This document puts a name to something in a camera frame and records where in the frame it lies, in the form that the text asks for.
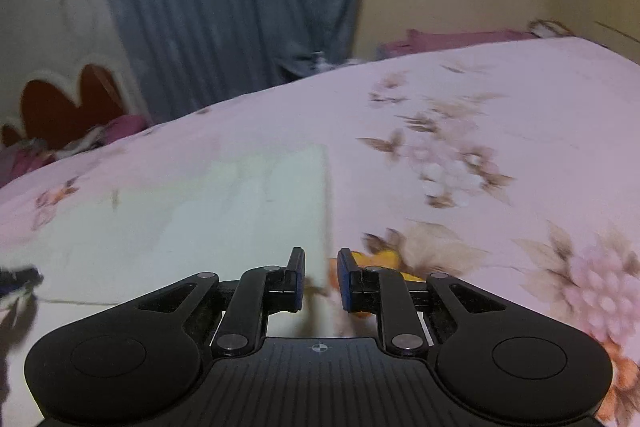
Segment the white towel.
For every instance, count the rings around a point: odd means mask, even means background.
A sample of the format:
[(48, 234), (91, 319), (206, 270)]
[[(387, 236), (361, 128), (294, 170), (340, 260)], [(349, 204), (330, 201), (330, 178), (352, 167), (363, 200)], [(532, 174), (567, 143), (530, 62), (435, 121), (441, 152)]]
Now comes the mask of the white towel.
[(115, 306), (198, 272), (235, 280), (305, 251), (304, 304), (279, 313), (275, 336), (330, 335), (328, 155), (321, 145), (283, 154), (214, 161), (191, 179), (111, 196), (60, 211), (6, 260), (35, 265), (39, 296)]

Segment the pink purple clothes pile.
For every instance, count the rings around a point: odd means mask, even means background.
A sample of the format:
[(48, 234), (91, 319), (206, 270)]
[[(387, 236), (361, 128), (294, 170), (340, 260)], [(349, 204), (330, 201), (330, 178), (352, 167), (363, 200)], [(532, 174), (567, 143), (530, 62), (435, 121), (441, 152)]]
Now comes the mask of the pink purple clothes pile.
[(111, 144), (127, 136), (137, 134), (148, 127), (139, 115), (124, 115), (105, 126), (88, 130), (81, 138), (62, 147), (50, 147), (41, 139), (18, 140), (15, 144), (1, 147), (1, 186), (6, 186), (20, 176), (35, 171), (52, 162), (69, 158), (87, 150)]

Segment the pink floral bed sheet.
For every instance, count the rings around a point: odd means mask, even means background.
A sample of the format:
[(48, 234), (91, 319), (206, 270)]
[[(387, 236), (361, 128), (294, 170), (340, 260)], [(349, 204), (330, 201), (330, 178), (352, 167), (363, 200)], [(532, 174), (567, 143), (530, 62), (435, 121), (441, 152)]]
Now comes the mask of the pink floral bed sheet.
[[(601, 341), (609, 426), (639, 421), (639, 69), (577, 38), (412, 54), (221, 102), (43, 167), (1, 192), (1, 261), (58, 212), (201, 176), (214, 161), (321, 145), (328, 155), (333, 332), (342, 247), (413, 277), (442, 270)], [(40, 420), (27, 350), (107, 306), (42, 299), (3, 312), (1, 421)]]

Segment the white pump bottle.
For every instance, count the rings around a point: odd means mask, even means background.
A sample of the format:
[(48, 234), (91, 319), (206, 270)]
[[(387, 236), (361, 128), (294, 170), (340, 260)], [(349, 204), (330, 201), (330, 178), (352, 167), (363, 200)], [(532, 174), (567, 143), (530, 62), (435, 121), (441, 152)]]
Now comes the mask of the white pump bottle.
[(326, 54), (322, 51), (314, 51), (311, 54), (311, 65), (312, 69), (316, 74), (321, 74), (322, 72), (327, 72), (332, 69), (332, 65), (326, 60)]

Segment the black cloth at bedside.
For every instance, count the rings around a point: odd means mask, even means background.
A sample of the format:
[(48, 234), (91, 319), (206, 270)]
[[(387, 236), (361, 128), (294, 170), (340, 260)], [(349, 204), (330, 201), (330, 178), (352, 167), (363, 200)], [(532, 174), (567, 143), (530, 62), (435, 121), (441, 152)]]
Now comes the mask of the black cloth at bedside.
[(0, 270), (1, 306), (6, 307), (11, 299), (32, 291), (43, 281), (43, 275), (32, 265), (15, 269)]

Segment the magenta pillow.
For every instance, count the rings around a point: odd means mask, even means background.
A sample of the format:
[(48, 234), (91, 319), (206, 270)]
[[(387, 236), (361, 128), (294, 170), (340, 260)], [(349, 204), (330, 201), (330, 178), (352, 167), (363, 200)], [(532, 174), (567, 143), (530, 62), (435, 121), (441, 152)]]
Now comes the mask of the magenta pillow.
[(378, 60), (411, 54), (437, 52), (480, 46), (486, 43), (523, 41), (536, 39), (529, 31), (501, 29), (494, 31), (458, 32), (457, 34), (438, 34), (416, 29), (408, 29), (404, 38), (381, 43), (376, 49)]

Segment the red heart-shaped headboard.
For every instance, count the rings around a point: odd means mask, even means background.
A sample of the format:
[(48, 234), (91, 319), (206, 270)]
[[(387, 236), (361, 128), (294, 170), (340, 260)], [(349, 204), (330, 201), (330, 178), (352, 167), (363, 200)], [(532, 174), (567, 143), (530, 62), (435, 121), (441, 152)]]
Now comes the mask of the red heart-shaped headboard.
[(62, 150), (96, 128), (104, 128), (111, 143), (149, 127), (127, 105), (114, 72), (96, 63), (82, 66), (70, 91), (42, 76), (28, 80), (18, 98), (18, 115), (17, 124), (1, 121), (6, 147), (40, 140), (49, 150)]

